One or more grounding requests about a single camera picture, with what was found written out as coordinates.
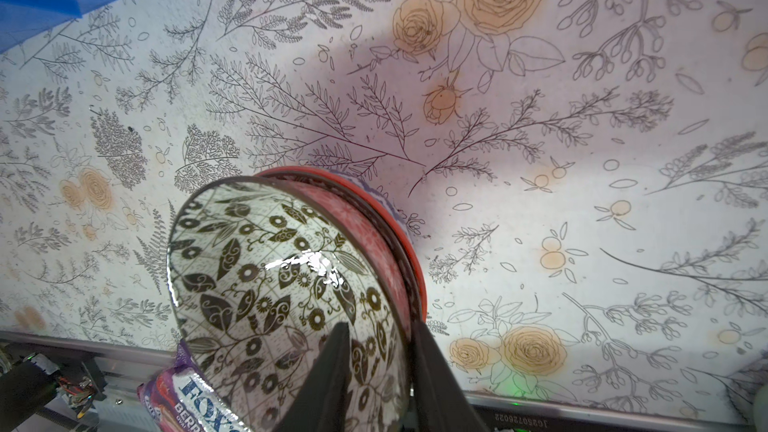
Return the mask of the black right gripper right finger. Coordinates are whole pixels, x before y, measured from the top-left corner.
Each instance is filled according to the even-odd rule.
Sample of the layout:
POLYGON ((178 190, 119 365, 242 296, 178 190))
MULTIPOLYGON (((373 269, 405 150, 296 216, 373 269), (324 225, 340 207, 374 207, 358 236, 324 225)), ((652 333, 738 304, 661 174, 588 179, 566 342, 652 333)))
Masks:
POLYGON ((420 431, 488 431, 424 322, 411 326, 410 368, 420 431))

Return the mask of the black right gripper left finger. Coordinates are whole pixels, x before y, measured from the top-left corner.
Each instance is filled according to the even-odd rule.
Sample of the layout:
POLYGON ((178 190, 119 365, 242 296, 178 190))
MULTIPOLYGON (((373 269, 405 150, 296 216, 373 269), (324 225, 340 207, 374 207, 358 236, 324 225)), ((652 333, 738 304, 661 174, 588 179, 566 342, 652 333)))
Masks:
POLYGON ((349 326, 339 322, 275 431, 343 431, 349 365, 349 326))

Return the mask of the black leaf pattern pink bowl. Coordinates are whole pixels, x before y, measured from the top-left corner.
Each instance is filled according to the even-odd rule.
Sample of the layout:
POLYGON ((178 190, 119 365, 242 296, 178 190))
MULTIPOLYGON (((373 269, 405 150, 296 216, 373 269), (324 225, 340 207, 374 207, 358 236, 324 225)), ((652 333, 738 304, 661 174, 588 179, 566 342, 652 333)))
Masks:
POLYGON ((319 338, 339 322, 374 354, 411 306, 400 267, 368 219, 308 184, 231 177, 181 208, 167 251, 168 285, 182 341, 210 366, 202 340, 227 348, 295 327, 319 338))

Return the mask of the black leaf pattern red bowl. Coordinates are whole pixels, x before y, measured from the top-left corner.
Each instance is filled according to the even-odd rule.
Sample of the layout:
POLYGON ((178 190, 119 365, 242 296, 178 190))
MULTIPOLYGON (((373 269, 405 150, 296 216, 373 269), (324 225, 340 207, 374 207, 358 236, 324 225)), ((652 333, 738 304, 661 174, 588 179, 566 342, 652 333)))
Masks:
POLYGON ((384 195, 358 178, 316 167, 274 167, 262 170, 256 176, 313 185, 343 198, 361 212, 382 235, 401 269, 411 313, 422 322, 426 321, 428 304, 424 273, 406 227, 384 195))

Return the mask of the blue chevron bottom bowl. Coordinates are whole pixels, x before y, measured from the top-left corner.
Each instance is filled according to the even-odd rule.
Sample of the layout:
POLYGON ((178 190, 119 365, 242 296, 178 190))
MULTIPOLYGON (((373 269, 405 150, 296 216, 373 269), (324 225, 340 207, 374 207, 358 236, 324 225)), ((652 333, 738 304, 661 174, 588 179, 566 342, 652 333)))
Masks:
POLYGON ((392 214, 393 218, 401 226, 401 228, 406 232, 409 239, 422 236, 421 228, 425 225, 425 221, 420 218, 417 213, 408 214, 402 208, 397 207, 395 202, 390 198, 389 193, 386 192, 381 186, 373 187, 369 185, 364 179, 354 176, 350 173, 337 172, 337 175, 351 181, 353 184, 371 195, 382 206, 384 206, 392 214))

